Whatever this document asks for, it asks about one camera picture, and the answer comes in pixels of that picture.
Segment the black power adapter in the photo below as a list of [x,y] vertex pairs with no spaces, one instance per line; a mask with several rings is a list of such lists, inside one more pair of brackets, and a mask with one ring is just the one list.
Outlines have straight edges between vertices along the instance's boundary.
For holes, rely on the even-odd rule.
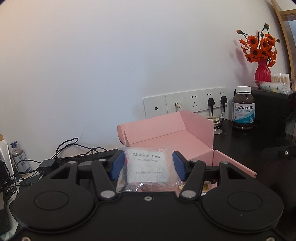
[[56,159],[44,160],[37,168],[41,176],[46,176],[54,170],[58,169],[59,165]]

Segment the clear small bottle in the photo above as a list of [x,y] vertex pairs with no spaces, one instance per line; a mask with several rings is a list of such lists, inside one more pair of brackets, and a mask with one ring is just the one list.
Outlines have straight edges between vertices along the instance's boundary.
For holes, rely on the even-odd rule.
[[26,154],[18,145],[17,141],[10,143],[11,146],[11,156],[15,161],[16,168],[19,172],[28,173],[31,171],[31,166],[27,160]]

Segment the cotton swab box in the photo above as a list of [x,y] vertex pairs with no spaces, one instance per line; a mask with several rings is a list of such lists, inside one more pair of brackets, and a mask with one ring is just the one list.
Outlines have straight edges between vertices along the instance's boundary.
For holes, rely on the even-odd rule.
[[290,88],[290,75],[287,73],[271,74],[273,83],[282,83],[286,88]]

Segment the brown fish oil bottle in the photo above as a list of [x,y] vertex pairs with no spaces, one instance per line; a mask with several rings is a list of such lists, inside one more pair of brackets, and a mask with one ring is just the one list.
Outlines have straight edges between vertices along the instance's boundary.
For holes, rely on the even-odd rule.
[[237,86],[232,99],[232,123],[241,130],[250,129],[255,122],[255,99],[250,86]]

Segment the white wall socket panel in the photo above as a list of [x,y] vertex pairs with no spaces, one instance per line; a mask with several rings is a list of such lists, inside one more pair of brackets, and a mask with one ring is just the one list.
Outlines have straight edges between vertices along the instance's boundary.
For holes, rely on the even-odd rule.
[[181,110],[211,115],[208,99],[213,98],[215,100],[214,109],[222,108],[220,99],[223,95],[227,95],[226,87],[197,89],[146,97],[143,99],[145,117],[153,118]]

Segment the red vase orange flowers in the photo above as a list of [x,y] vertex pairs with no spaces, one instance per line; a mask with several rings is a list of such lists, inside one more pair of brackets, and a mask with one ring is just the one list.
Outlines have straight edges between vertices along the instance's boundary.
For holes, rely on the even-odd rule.
[[254,74],[255,82],[271,82],[270,68],[275,65],[277,59],[276,44],[280,39],[275,38],[269,32],[270,25],[265,23],[260,31],[254,35],[248,34],[241,29],[236,33],[243,36],[239,39],[241,50],[246,60],[250,63],[257,63]]

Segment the alcohol pad packet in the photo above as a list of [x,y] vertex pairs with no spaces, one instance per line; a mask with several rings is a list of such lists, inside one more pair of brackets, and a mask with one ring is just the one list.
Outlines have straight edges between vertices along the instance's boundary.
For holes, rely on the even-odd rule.
[[175,192],[180,180],[171,147],[164,149],[125,148],[125,162],[118,176],[117,192]]

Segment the pink cardboard box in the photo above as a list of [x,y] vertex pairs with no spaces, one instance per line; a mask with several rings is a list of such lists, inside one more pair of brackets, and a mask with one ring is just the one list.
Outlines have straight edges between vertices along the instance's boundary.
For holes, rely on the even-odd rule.
[[187,110],[124,123],[117,126],[117,133],[126,148],[171,147],[173,152],[179,151],[188,161],[203,161],[208,166],[228,161],[249,176],[256,177],[251,169],[214,150],[214,123]]

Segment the black power plug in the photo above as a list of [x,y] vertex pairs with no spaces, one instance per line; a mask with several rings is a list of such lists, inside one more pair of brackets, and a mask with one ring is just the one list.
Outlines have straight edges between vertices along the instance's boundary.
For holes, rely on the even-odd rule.
[[213,98],[209,98],[208,99],[208,107],[210,108],[211,116],[214,115],[213,114],[214,105],[215,105],[215,100]]
[[225,95],[221,96],[220,103],[222,104],[222,113],[221,113],[222,119],[225,118],[225,108],[226,108],[227,102],[228,102],[227,97]]

